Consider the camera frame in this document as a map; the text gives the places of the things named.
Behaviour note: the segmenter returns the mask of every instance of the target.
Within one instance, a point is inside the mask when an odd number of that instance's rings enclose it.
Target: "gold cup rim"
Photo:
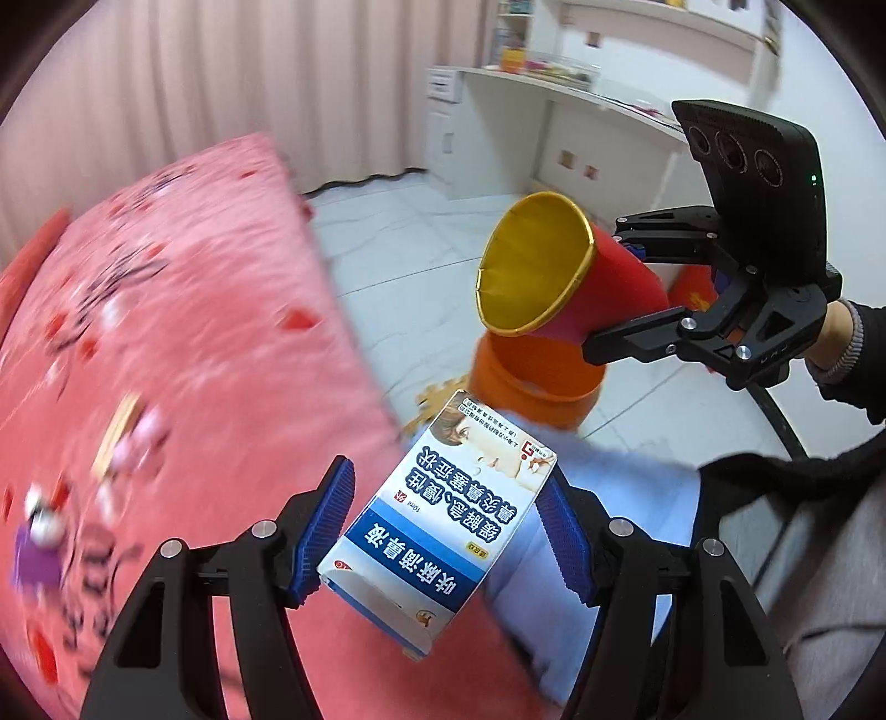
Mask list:
[[[528,323],[521,325],[520,327],[496,327],[486,319],[486,313],[483,311],[483,302],[480,300],[480,287],[483,284],[483,270],[486,268],[486,258],[489,255],[489,249],[493,244],[496,233],[498,232],[501,225],[505,222],[505,220],[508,219],[509,215],[511,215],[511,213],[519,211],[519,209],[523,206],[535,202],[540,198],[551,198],[552,200],[562,202],[567,208],[572,211],[574,215],[579,218],[579,220],[584,225],[585,231],[587,232],[587,250],[585,251],[584,257],[582,257],[579,266],[576,268],[569,282],[566,284],[566,287],[564,287],[560,294],[557,295],[555,300],[548,306],[548,309],[546,309],[534,319],[530,320]],[[504,216],[495,226],[495,230],[493,231],[489,242],[486,243],[486,249],[483,252],[483,257],[480,259],[480,267],[477,270],[477,283],[474,288],[474,296],[477,303],[477,312],[480,315],[480,322],[482,322],[483,325],[491,332],[495,333],[496,335],[503,335],[504,337],[517,337],[518,335],[526,335],[538,330],[551,318],[553,318],[558,312],[560,312],[560,310],[566,307],[566,304],[569,302],[569,300],[571,300],[572,296],[575,294],[575,291],[579,289],[582,281],[585,279],[585,275],[587,275],[588,269],[594,263],[595,256],[596,244],[594,241],[594,229],[591,226],[591,223],[587,220],[584,212],[582,212],[581,208],[576,205],[575,202],[567,198],[562,193],[554,192],[552,190],[534,192],[531,195],[527,195],[526,197],[521,198],[508,209],[508,212],[504,214]]]

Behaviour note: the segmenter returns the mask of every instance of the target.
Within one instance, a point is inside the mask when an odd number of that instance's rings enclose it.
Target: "pink bedspread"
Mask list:
[[[337,453],[357,469],[353,518],[400,460],[306,215],[268,139],[217,145],[72,222],[12,322],[0,352],[0,490],[12,497],[0,520],[0,642],[55,718],[77,712],[102,638],[164,539],[233,539],[313,488]],[[97,299],[109,273],[123,279]],[[127,392],[169,435],[152,469],[100,502],[90,468]],[[49,495],[60,476],[72,489],[63,585],[14,588],[25,493],[36,483]],[[238,720],[247,711],[225,608],[219,657]],[[290,619],[329,720],[548,712],[479,598],[420,663],[325,588]]]

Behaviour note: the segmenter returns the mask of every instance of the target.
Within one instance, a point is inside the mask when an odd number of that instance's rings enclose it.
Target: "orange container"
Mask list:
[[[526,65],[526,50],[523,48],[505,48],[501,51],[499,68],[506,73],[522,73]]]
[[[605,366],[586,363],[578,345],[486,333],[477,345],[468,391],[496,410],[577,430],[597,402],[605,372]]]
[[[668,291],[671,307],[685,305],[690,310],[707,310],[717,301],[717,291],[711,282],[711,268],[707,265],[687,265]]]

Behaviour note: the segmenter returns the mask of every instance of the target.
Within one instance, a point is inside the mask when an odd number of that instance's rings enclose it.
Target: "camera lens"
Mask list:
[[[711,151],[711,143],[708,142],[707,136],[696,127],[689,128],[689,142],[702,155],[707,155]]]
[[[717,149],[726,164],[733,170],[743,173],[748,169],[748,159],[744,156],[744,150],[738,144],[738,140],[728,133],[717,133]]]
[[[754,153],[754,165],[757,166],[757,172],[772,187],[781,185],[782,175],[781,166],[778,161],[767,150],[757,150]]]

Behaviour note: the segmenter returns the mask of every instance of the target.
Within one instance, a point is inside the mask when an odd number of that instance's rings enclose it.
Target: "cardboard box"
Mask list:
[[[463,390],[320,563],[323,582],[424,657],[513,536],[556,454]]]

